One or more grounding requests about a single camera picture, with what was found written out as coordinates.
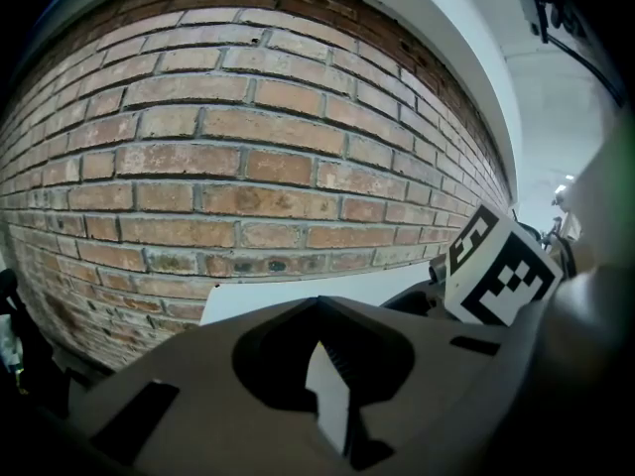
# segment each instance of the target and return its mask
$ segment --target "brick wall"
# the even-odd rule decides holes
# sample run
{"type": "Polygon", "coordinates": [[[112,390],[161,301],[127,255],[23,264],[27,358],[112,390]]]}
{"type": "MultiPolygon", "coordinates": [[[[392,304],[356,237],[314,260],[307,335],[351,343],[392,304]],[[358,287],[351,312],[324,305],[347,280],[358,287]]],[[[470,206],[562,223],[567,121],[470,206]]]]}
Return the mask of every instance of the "brick wall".
{"type": "Polygon", "coordinates": [[[32,65],[0,157],[34,317],[115,368],[216,284],[428,260],[509,198],[447,69],[356,0],[109,2],[32,65]]]}

